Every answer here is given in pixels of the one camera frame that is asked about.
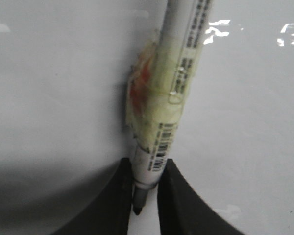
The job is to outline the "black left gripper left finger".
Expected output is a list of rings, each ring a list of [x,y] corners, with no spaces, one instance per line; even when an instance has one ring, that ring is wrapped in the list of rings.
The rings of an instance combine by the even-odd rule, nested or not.
[[[132,171],[122,158],[111,180],[76,217],[54,235],[126,235],[132,200]]]

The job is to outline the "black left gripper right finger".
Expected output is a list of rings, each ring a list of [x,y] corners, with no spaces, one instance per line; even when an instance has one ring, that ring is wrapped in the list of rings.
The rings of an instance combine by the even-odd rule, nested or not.
[[[158,184],[157,205],[162,235],[243,234],[198,196],[172,159]]]

